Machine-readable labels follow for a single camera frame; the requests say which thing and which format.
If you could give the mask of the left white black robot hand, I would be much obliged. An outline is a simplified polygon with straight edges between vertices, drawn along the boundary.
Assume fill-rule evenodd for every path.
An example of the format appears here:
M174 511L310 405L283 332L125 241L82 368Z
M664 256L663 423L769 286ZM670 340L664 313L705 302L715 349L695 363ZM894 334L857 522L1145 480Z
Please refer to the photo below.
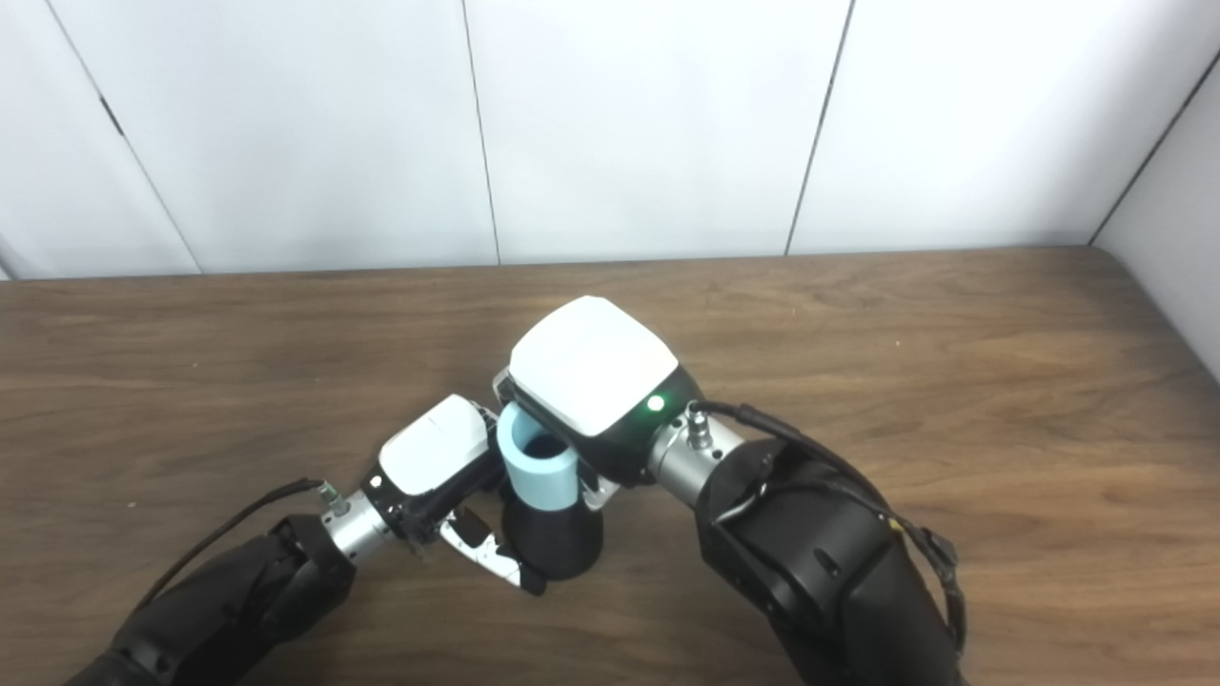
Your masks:
M361 491L394 537L416 547L443 541L497 579L540 596L540 574L465 505L506 478L494 444L498 421L465 395L447 395L379 447Z

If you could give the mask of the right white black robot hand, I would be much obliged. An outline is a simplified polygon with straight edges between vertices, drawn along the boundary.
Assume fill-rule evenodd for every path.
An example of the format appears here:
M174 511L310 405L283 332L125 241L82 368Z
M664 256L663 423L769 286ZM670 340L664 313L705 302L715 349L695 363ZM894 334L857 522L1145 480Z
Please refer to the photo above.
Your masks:
M693 374L606 298L581 295L540 319L492 388L570 452L576 499L592 511L640 485L694 508L715 468L682 444L688 408L704 399Z

